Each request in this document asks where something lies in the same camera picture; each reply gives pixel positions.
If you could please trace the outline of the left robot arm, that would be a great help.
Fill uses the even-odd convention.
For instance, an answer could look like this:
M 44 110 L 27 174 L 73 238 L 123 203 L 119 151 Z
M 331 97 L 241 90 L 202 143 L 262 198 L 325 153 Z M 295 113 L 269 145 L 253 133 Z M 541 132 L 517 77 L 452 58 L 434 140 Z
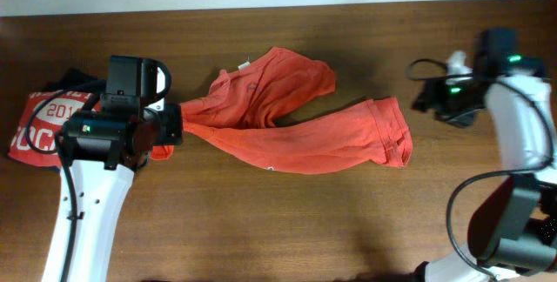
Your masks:
M 171 73 L 162 62 L 113 56 L 97 86 L 54 138 L 61 191 L 44 281 L 104 281 L 136 172 L 154 148 L 183 142 L 181 110 L 164 100 Z

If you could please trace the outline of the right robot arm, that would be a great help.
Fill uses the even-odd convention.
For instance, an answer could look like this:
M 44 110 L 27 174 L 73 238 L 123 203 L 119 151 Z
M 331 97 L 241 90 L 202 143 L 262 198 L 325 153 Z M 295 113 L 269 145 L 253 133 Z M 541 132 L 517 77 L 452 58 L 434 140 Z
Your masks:
M 502 168 L 459 184 L 446 206 L 446 231 L 453 253 L 419 265 L 413 281 L 508 281 L 556 271 L 556 130 L 550 79 L 543 61 L 522 56 L 509 28 L 479 34 L 473 65 L 454 52 L 439 77 L 423 77 L 415 111 L 432 110 L 436 120 L 457 128 L 490 113 Z M 502 184 L 472 215 L 464 245 L 453 233 L 453 206 L 469 185 L 487 178 Z

